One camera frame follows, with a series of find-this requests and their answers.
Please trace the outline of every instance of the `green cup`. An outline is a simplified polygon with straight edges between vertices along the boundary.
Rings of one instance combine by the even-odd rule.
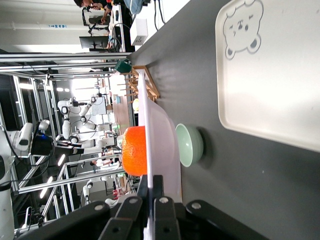
[[[180,162],[185,167],[199,161],[204,153],[204,141],[199,131],[193,126],[179,123],[175,132],[178,139]]]

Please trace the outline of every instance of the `wooden stand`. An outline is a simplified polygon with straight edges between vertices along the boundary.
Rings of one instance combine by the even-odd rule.
[[[131,72],[121,73],[122,75],[129,75],[129,78],[125,79],[125,90],[131,90],[131,94],[127,94],[126,96],[137,96],[138,95],[138,80],[139,80],[139,73],[137,70],[144,70],[146,74],[145,78],[145,85],[146,85],[146,92],[148,98],[155,102],[158,98],[160,98],[160,93],[156,87],[156,84],[147,69],[146,66],[132,66]]]

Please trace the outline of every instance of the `dark green object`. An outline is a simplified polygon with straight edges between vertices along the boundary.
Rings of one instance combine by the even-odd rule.
[[[126,62],[126,60],[120,60],[115,65],[115,70],[117,70],[121,74],[130,73],[131,72],[131,65]]]

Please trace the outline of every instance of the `computer monitor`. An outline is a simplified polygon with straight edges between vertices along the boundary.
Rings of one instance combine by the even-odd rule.
[[[109,43],[108,36],[80,36],[80,43],[83,49],[90,49],[90,51],[100,51],[105,49]]]

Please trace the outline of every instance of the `white tray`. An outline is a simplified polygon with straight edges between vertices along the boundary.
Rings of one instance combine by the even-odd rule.
[[[215,36],[222,125],[320,152],[320,1],[234,0]]]
[[[145,75],[139,73],[139,126],[145,126],[148,187],[163,176],[167,196],[181,196],[181,169],[176,128],[167,113],[147,97]]]

